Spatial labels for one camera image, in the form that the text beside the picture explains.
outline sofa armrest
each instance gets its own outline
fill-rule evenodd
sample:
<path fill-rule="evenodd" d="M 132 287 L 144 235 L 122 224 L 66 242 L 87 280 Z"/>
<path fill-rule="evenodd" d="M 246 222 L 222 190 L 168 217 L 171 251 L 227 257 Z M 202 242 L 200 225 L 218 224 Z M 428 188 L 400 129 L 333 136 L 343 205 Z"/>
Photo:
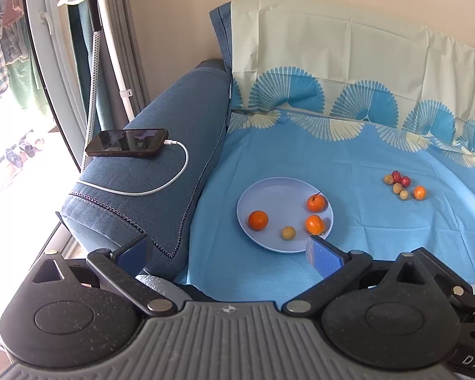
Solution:
<path fill-rule="evenodd" d="M 223 64 L 222 59 L 208 59 L 204 60 L 200 63 L 197 68 L 199 67 L 209 67 L 209 68 L 216 68 L 217 70 L 225 71 L 225 64 Z"/>
<path fill-rule="evenodd" d="M 190 155 L 188 167 L 171 186 L 146 196 L 122 196 L 80 183 L 74 186 L 60 214 L 86 250 L 114 250 L 144 233 L 154 246 L 146 271 L 171 279 L 183 268 L 195 206 L 226 135 L 231 82 L 223 69 L 223 65 L 201 64 L 126 127 L 166 128 L 170 139 L 185 144 Z M 147 191 L 173 178 L 184 159 L 183 150 L 176 146 L 166 146 L 160 155 L 148 159 L 98 157 L 81 179 L 116 190 Z"/>

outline black stitching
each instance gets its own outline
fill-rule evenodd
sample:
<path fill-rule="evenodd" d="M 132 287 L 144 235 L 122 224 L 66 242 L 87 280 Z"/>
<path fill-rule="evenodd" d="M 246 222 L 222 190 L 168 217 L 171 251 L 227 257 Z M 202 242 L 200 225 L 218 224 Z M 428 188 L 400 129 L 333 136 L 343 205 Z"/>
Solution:
<path fill-rule="evenodd" d="M 213 74 L 217 74 L 219 76 L 222 76 L 224 77 L 229 83 L 231 82 L 231 79 L 226 75 L 226 74 L 223 74 L 223 71 L 221 73 L 219 73 L 218 71 L 213 71 L 213 70 L 205 70 L 204 68 L 195 68 L 193 70 L 190 70 L 187 74 L 191 74 L 191 73 L 194 73 L 196 71 L 205 71 L 206 73 L 213 73 Z"/>
<path fill-rule="evenodd" d="M 176 250 L 179 248 L 179 246 L 181 245 L 181 235 L 183 234 L 183 227 L 185 226 L 185 221 L 186 221 L 186 217 L 188 216 L 188 211 L 190 210 L 190 207 L 193 203 L 193 198 L 195 197 L 195 193 L 197 192 L 197 188 L 199 186 L 199 183 L 200 183 L 200 180 L 201 178 L 203 177 L 204 173 L 206 172 L 206 168 L 208 168 L 208 164 L 211 160 L 211 158 L 213 158 L 213 155 L 215 154 L 219 144 L 220 144 L 220 141 L 222 141 L 222 135 L 223 133 L 225 132 L 225 125 L 223 125 L 223 129 L 222 131 L 220 132 L 220 137 L 218 139 L 218 142 L 216 143 L 216 146 L 215 148 L 213 149 L 213 152 L 211 153 L 211 156 L 209 157 L 208 161 L 206 162 L 206 165 L 204 166 L 204 169 L 203 169 L 203 172 L 200 174 L 199 176 L 199 179 L 197 180 L 196 184 L 195 184 L 195 187 L 193 189 L 193 193 L 192 193 L 192 196 L 190 198 L 190 202 L 188 203 L 188 206 L 185 210 L 185 214 L 183 215 L 183 220 L 181 221 L 181 226 L 179 228 L 179 234 L 178 234 L 178 245 L 176 246 Z"/>
<path fill-rule="evenodd" d="M 107 210 L 110 213 L 113 213 L 114 215 L 117 215 L 120 219 L 124 220 L 126 223 L 128 223 L 133 228 L 135 228 L 139 233 L 147 235 L 151 239 L 151 241 L 153 242 L 153 246 L 157 247 L 158 250 L 161 251 L 161 253 L 165 254 L 169 258 L 172 258 L 175 255 L 175 254 L 173 254 L 172 257 L 171 257 L 171 254 L 169 254 L 169 252 L 166 249 L 164 249 L 160 244 L 158 244 L 155 240 L 153 240 L 153 238 L 151 238 L 151 236 L 148 235 L 148 233 L 146 231 L 144 231 L 144 229 L 141 226 L 139 226 L 137 223 L 135 223 L 135 221 L 128 218 L 125 214 L 120 213 L 117 209 L 112 208 L 111 206 L 108 206 L 107 204 L 104 204 L 103 202 L 101 202 L 97 199 L 94 199 L 93 197 L 91 197 L 87 194 L 78 193 L 77 191 L 72 191 L 69 194 L 73 195 L 74 197 L 79 197 L 80 199 L 86 200 L 89 203 L 95 204 L 95 205 L 99 206 L 100 208 L 102 208 L 104 210 Z"/>
<path fill-rule="evenodd" d="M 223 22 L 222 13 L 220 12 L 220 7 L 218 7 L 217 10 L 218 10 L 218 16 L 220 18 L 220 22 L 222 23 L 223 32 L 225 33 L 225 44 L 227 45 L 227 52 L 229 53 L 229 58 L 231 59 L 231 65 L 232 65 L 232 53 L 231 53 L 231 48 L 229 47 L 229 36 L 227 34 L 227 29 L 225 28 L 225 23 Z"/>

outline gray ribbed surface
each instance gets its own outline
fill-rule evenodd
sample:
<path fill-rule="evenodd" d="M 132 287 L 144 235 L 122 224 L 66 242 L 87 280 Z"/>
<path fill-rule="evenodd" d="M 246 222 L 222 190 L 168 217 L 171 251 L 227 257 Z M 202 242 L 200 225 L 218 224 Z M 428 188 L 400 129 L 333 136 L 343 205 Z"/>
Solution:
<path fill-rule="evenodd" d="M 3 380 L 324 379 L 453 380 L 442 366 L 414 373 L 373 371 L 341 358 L 306 319 L 272 303 L 188 302 L 150 319 L 119 355 L 91 367 L 46 371 L 14 365 Z"/>

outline red fruit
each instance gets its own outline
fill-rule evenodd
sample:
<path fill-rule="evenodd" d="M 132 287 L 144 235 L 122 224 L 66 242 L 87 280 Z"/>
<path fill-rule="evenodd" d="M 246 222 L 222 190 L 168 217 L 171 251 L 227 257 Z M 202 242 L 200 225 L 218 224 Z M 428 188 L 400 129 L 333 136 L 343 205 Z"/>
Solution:
<path fill-rule="evenodd" d="M 399 181 L 399 183 L 400 183 L 404 188 L 407 188 L 407 187 L 411 184 L 410 177 L 407 177 L 407 176 L 401 177 L 401 180 Z"/>
<path fill-rule="evenodd" d="M 391 176 L 393 176 L 394 184 L 399 183 L 401 181 L 401 173 L 398 170 L 393 171 Z"/>

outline small orange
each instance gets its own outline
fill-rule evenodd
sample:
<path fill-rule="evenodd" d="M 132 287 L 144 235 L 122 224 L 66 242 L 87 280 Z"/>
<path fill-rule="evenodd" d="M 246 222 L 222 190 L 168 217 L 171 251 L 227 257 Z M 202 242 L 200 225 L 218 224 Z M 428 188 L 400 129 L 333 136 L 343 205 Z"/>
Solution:
<path fill-rule="evenodd" d="M 322 209 L 326 206 L 327 201 L 321 194 L 314 194 L 311 195 L 306 202 L 306 206 L 308 210 L 312 212 L 322 211 Z"/>
<path fill-rule="evenodd" d="M 424 198 L 426 197 L 426 189 L 422 186 L 417 186 L 416 188 L 413 189 L 413 196 L 417 199 L 417 200 L 424 200 Z"/>
<path fill-rule="evenodd" d="M 248 216 L 248 225 L 252 230 L 264 230 L 269 223 L 269 217 L 264 211 L 256 210 Z"/>
<path fill-rule="evenodd" d="M 304 222 L 304 226 L 306 227 L 306 230 L 308 230 L 308 233 L 316 236 L 322 234 L 326 230 L 326 224 L 316 214 L 309 216 Z"/>

